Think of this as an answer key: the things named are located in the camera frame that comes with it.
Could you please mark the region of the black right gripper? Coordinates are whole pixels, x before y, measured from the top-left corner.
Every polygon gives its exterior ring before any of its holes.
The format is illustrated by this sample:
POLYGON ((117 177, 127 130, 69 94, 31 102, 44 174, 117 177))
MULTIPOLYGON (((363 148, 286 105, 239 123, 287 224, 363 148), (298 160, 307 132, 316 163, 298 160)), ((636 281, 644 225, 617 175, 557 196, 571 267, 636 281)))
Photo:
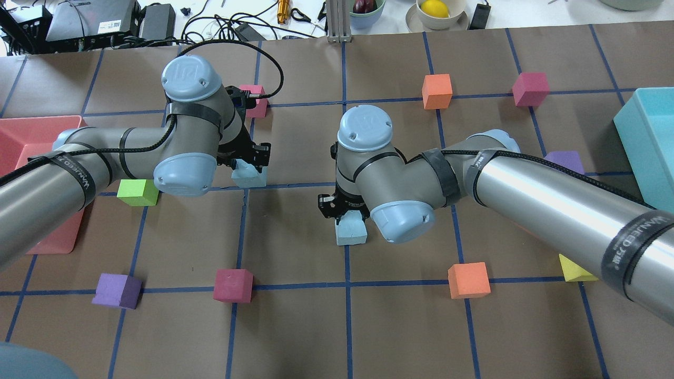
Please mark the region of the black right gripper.
MULTIPOLYGON (((355 183, 355 178, 366 168, 371 165, 372 158, 364 161, 353 173, 353 179, 344 176, 337 164, 337 156, 339 150, 339 142, 335 142, 330 146, 331 158, 335 160, 335 179, 343 177, 347 182, 355 183)), ((335 180, 335 192, 332 196, 326 194, 318 195, 318 208, 325 216, 325 218, 334 218, 336 221, 341 221, 348 211, 356 211, 361 214, 361 219, 370 217, 370 211, 360 194, 348 192, 340 187, 339 181, 335 180)))

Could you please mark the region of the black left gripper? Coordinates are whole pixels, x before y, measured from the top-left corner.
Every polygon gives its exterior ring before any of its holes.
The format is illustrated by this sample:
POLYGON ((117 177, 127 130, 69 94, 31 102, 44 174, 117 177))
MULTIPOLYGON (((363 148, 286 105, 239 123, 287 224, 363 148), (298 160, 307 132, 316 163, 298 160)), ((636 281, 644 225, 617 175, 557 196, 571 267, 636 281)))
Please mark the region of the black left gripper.
POLYGON ((235 160, 241 159, 256 166, 258 173, 262 174, 269 165, 271 144, 255 144, 250 132, 245 127, 246 106, 254 107, 256 98, 262 98, 260 94, 250 94, 250 91, 242 91, 236 87, 225 87, 233 108, 225 112, 222 125, 222 136, 217 147, 216 162, 218 166, 225 165, 235 168, 235 160))

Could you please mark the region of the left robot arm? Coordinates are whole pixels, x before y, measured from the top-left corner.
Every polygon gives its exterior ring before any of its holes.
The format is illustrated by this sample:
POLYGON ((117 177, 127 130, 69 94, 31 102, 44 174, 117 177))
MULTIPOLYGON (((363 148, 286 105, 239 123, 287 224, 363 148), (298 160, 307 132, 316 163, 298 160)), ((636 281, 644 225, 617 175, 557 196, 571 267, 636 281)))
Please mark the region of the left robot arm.
POLYGON ((198 55, 171 60, 161 81, 164 128, 67 130, 52 151, 2 177, 2 269, 117 180, 150 179, 163 193, 198 197, 212 187, 218 166, 265 172, 271 144, 256 144, 245 127, 245 111, 254 105, 250 91, 224 86, 198 55))

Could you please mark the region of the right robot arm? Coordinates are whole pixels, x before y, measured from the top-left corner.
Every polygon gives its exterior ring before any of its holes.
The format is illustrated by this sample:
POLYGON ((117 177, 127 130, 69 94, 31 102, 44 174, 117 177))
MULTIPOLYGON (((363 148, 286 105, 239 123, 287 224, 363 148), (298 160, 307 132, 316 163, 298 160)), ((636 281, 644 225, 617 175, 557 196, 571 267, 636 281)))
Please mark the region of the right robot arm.
POLYGON ((325 218, 371 218, 390 243, 423 235, 434 211, 469 197, 510 219, 668 324, 673 319, 672 213, 583 174, 522 154, 500 129, 405 160, 390 116, 357 105, 331 147, 335 191, 325 218))

